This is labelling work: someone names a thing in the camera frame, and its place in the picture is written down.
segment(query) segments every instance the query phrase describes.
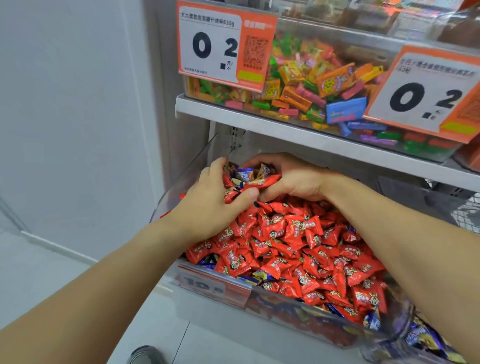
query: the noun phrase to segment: left hand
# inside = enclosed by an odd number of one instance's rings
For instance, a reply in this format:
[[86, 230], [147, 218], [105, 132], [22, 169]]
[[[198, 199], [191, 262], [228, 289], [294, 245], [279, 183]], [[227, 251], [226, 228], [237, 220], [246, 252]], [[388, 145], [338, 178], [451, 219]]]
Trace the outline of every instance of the left hand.
[[258, 189], [249, 188], [231, 204], [225, 203], [222, 175], [226, 161], [225, 157], [219, 158], [210, 167], [204, 168], [198, 182], [188, 190], [177, 207], [162, 218], [185, 233], [188, 246], [226, 229], [258, 197]]

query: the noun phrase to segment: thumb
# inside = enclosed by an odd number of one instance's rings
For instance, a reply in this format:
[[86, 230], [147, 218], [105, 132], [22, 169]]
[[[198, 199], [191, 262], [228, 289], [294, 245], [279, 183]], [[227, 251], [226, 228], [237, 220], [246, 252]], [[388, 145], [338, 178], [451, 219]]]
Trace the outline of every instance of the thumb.
[[248, 209], [248, 207], [257, 200], [258, 194], [258, 189], [254, 187], [248, 188], [238, 195], [231, 204], [226, 205], [228, 208], [228, 213], [232, 216], [231, 220], [233, 221], [241, 212]]
[[259, 200], [263, 202], [272, 201], [277, 196], [287, 193], [287, 187], [283, 179], [280, 179], [278, 182], [272, 184], [260, 195]]

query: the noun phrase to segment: candy pile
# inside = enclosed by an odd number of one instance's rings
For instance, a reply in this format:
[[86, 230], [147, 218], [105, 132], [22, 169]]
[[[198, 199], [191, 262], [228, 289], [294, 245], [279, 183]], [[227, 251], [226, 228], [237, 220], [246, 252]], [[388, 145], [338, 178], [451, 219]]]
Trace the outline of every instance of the candy pile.
[[405, 342], [416, 349], [430, 352], [451, 362], [466, 364], [465, 359], [417, 312], [405, 336]]
[[318, 39], [277, 33], [262, 93], [193, 77], [187, 93], [282, 121], [302, 120], [305, 126], [409, 154], [450, 156], [459, 143], [362, 119], [386, 73], [382, 64], [364, 63], [361, 53], [358, 47], [337, 52]]
[[[280, 178], [272, 167], [239, 169], [223, 176], [225, 201], [246, 188]], [[217, 272], [378, 330], [386, 313], [385, 267], [329, 202], [289, 195], [256, 202], [227, 229], [189, 248], [186, 257]]]

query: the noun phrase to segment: orange price label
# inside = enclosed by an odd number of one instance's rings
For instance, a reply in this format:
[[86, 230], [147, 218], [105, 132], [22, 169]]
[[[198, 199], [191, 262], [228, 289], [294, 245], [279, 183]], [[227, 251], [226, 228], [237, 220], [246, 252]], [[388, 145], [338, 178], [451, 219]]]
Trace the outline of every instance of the orange price label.
[[177, 1], [179, 73], [262, 92], [277, 17]]
[[480, 132], [480, 58], [404, 46], [365, 118], [468, 143]]

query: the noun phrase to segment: white wall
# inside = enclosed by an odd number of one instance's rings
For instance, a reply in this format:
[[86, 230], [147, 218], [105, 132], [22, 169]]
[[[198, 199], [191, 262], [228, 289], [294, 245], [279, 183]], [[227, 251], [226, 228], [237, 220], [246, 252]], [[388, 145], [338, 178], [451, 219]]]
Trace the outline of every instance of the white wall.
[[144, 5], [0, 9], [0, 195], [33, 234], [99, 259], [149, 221], [164, 190]]

